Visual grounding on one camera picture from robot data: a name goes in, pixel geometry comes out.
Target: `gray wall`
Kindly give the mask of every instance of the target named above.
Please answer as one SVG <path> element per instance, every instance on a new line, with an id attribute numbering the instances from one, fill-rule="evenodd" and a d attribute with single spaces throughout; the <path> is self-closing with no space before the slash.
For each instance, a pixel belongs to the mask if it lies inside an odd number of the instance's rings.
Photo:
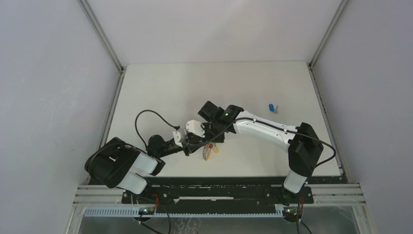
<path id="1" fill-rule="evenodd" d="M 378 232 L 412 233 L 413 1 L 351 1 L 316 66 Z"/>
<path id="2" fill-rule="evenodd" d="M 116 77 L 76 0 L 0 1 L 0 233 L 62 233 Z"/>

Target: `white wall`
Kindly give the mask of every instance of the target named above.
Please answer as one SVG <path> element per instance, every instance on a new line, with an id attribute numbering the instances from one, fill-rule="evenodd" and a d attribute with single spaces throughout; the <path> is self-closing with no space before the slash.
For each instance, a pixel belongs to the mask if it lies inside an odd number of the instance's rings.
<path id="1" fill-rule="evenodd" d="M 90 0 L 123 65 L 310 61 L 340 0 Z"/>
<path id="2" fill-rule="evenodd" d="M 62 233 L 116 77 L 77 1 L 0 2 L 0 233 Z"/>
<path id="3" fill-rule="evenodd" d="M 378 232 L 412 233 L 413 1 L 351 1 L 316 67 Z"/>

